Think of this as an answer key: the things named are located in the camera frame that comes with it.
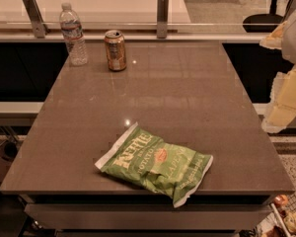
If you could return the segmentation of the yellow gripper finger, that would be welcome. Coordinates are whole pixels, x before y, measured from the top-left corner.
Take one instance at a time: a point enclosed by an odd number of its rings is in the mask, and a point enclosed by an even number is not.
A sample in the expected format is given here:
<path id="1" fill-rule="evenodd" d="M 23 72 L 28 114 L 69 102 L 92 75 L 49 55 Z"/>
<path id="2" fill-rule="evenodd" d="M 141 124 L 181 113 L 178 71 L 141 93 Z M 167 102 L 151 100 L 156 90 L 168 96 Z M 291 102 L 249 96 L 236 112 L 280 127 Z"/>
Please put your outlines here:
<path id="1" fill-rule="evenodd" d="M 278 25 L 274 31 L 272 31 L 269 35 L 264 37 L 260 42 L 259 45 L 268 48 L 268 49 L 278 49 L 281 50 L 282 48 L 282 39 L 284 33 L 284 27 L 286 25 L 286 21 Z"/>
<path id="2" fill-rule="evenodd" d="M 278 133 L 296 118 L 296 65 L 287 72 L 278 72 L 273 80 L 270 102 L 266 105 L 261 127 Z"/>

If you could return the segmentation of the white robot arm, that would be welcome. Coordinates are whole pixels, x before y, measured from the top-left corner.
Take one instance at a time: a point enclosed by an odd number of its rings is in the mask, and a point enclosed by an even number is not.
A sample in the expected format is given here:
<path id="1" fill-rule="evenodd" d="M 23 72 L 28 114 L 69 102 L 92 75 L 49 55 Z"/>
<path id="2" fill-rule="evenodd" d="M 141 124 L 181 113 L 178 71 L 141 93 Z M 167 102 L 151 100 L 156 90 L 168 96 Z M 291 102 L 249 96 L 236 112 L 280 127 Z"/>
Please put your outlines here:
<path id="1" fill-rule="evenodd" d="M 293 64 L 289 72 L 276 73 L 270 102 L 263 115 L 262 129 L 268 133 L 277 133 L 296 118 L 296 9 L 271 34 L 264 37 L 259 45 L 280 50 L 282 58 Z"/>

